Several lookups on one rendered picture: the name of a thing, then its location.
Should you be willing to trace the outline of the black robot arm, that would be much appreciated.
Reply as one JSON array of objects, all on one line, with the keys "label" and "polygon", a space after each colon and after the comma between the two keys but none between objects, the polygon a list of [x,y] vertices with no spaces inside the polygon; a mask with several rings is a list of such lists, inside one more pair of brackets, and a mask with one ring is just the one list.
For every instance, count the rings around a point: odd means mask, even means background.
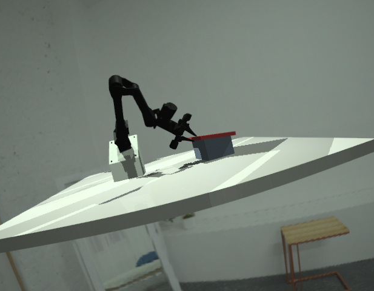
[{"label": "black robot arm", "polygon": [[[109,91],[111,97],[113,98],[116,116],[116,125],[113,132],[114,141],[120,153],[132,148],[131,141],[128,137],[128,123],[127,120],[124,120],[122,112],[122,95],[130,95],[134,97],[135,102],[141,110],[145,125],[147,127],[153,127],[154,129],[156,126],[158,126],[165,130],[170,122],[170,119],[177,110],[177,106],[171,102],[163,104],[161,110],[152,110],[145,102],[145,99],[139,89],[139,85],[127,80],[126,78],[122,78],[119,75],[112,75],[109,78]],[[157,118],[155,116],[156,114]],[[186,130],[186,122],[179,119],[178,123],[174,122],[173,124],[175,126],[170,128],[170,131],[176,136],[182,136]]]}]

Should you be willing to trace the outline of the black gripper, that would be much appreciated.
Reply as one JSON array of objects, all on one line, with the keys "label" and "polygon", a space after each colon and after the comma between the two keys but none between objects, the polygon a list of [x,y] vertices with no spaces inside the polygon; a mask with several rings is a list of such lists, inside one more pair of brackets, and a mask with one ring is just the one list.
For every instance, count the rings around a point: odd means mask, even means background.
[{"label": "black gripper", "polygon": [[[192,117],[192,115],[189,114],[189,113],[184,114],[184,116],[182,117],[182,120],[184,120],[184,121],[186,122],[186,124],[185,124],[185,126],[186,126],[186,130],[185,130],[185,131],[189,132],[189,133],[192,134],[193,136],[197,136],[197,135],[196,135],[196,134],[191,130],[191,128],[189,127],[189,124],[187,123],[187,121],[189,121],[191,117]],[[170,120],[170,122],[169,122],[169,124],[168,124],[168,126],[167,126],[167,128],[166,128],[166,131],[172,133],[172,132],[170,131],[170,128],[173,128],[173,127],[175,126],[173,123],[174,123],[174,121]],[[179,144],[178,142],[181,142],[181,141],[192,141],[192,142],[194,142],[194,140],[192,140],[192,139],[189,139],[189,138],[186,138],[186,137],[184,137],[184,136],[180,136],[180,135],[178,135],[178,136],[175,136],[175,139],[171,141],[169,147],[172,148],[172,149],[176,149],[177,146],[178,146],[178,144]]]}]

